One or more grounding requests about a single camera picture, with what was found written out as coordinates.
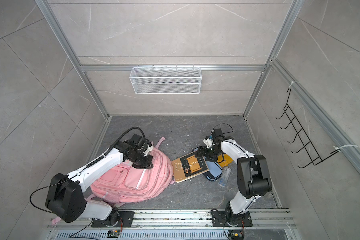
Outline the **blue pencil case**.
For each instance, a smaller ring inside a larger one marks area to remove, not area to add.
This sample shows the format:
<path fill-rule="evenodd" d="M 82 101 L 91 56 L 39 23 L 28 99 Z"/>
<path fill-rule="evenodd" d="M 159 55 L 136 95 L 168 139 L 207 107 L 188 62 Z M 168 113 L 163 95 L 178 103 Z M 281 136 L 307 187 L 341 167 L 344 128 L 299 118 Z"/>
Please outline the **blue pencil case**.
<path fill-rule="evenodd" d="M 206 162 L 206 165 L 207 165 L 209 171 L 203 173 L 203 175 L 208 181 L 215 182 L 222 176 L 223 169 L 217 163 L 217 161 L 215 161 L 209 157 L 204 157 L 204 160 Z"/>

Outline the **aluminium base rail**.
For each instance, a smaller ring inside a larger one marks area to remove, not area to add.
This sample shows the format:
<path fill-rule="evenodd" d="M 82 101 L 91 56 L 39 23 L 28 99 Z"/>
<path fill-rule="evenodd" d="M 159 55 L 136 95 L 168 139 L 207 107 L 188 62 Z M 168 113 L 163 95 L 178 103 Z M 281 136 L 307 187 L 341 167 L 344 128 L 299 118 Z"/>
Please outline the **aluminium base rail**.
<path fill-rule="evenodd" d="M 120 213 L 123 230 L 296 230 L 292 214 L 287 209 L 252 209 L 245 220 L 229 225 L 222 210 L 131 210 Z"/>

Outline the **brown and black book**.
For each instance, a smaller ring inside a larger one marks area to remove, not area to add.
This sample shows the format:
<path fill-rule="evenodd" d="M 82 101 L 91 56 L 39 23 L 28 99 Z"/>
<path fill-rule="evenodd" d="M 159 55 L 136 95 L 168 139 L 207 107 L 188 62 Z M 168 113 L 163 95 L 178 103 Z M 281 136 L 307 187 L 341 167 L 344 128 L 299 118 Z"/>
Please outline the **brown and black book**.
<path fill-rule="evenodd" d="M 209 171 L 204 158 L 197 157 L 197 151 L 171 161 L 173 167 L 173 179 L 176 183 L 190 180 Z"/>

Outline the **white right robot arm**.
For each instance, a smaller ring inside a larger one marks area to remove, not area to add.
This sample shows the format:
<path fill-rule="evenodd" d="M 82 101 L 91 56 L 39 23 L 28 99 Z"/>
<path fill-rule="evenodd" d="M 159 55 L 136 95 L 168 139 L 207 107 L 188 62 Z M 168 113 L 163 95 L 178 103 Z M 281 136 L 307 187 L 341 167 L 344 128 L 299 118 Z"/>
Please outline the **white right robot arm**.
<path fill-rule="evenodd" d="M 226 208 L 227 217 L 233 219 L 245 214 L 253 203 L 271 192 L 273 186 L 266 158 L 250 153 L 233 139 L 208 143 L 196 149 L 197 157 L 213 162 L 224 154 L 237 164 L 238 192 Z"/>

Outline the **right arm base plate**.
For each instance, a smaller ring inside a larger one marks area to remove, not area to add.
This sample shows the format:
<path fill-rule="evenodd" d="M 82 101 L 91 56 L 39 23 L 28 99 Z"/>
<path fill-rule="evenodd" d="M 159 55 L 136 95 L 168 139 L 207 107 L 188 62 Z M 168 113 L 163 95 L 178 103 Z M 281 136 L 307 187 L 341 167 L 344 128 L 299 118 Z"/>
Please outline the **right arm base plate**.
<path fill-rule="evenodd" d="M 218 211 L 216 209 L 211 210 L 212 223 L 214 227 L 252 227 L 252 217 L 250 212 L 246 212 L 240 215 L 232 214 L 228 209 L 224 211 Z"/>

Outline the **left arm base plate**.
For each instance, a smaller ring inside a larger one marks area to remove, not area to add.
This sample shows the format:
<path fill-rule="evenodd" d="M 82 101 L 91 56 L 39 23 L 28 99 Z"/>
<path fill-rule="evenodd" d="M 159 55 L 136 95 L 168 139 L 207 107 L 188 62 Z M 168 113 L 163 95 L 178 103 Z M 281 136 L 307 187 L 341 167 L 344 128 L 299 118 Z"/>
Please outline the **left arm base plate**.
<path fill-rule="evenodd" d="M 113 211 L 105 220 L 95 219 L 92 228 L 130 228 L 134 219 L 135 212 L 133 211 Z"/>

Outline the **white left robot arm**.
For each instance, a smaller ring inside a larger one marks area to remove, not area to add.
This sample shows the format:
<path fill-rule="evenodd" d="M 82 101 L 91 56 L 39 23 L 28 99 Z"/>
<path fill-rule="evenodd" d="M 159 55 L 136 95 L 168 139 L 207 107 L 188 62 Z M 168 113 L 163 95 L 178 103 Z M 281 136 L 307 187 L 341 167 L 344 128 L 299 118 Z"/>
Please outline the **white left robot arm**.
<path fill-rule="evenodd" d="M 84 192 L 107 171 L 126 161 L 136 167 L 152 167 L 153 149 L 148 140 L 138 144 L 119 142 L 81 168 L 66 175 L 56 174 L 48 189 L 46 208 L 66 223 L 79 218 L 106 220 L 114 208 L 105 202 L 85 199 Z"/>

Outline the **pink school backpack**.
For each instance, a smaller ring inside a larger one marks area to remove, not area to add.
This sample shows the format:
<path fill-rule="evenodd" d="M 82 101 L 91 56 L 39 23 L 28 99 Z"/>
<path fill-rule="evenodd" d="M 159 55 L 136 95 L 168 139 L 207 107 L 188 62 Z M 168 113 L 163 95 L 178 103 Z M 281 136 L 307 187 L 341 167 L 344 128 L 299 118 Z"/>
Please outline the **pink school backpack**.
<path fill-rule="evenodd" d="M 157 197 L 173 181 L 171 160 L 154 146 L 152 169 L 136 169 L 126 161 L 107 171 L 85 192 L 87 200 L 96 200 L 111 205 L 115 212 L 126 203 L 138 203 Z"/>

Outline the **clear plastic eraser box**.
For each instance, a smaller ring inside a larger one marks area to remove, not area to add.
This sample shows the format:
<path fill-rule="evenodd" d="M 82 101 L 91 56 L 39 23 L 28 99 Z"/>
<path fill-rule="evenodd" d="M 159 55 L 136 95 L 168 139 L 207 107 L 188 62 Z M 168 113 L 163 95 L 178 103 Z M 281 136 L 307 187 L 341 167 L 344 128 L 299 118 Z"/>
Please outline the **clear plastic eraser box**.
<path fill-rule="evenodd" d="M 219 180 L 219 186 L 225 187 L 227 185 L 231 171 L 232 170 L 229 167 L 224 167 L 222 176 Z"/>

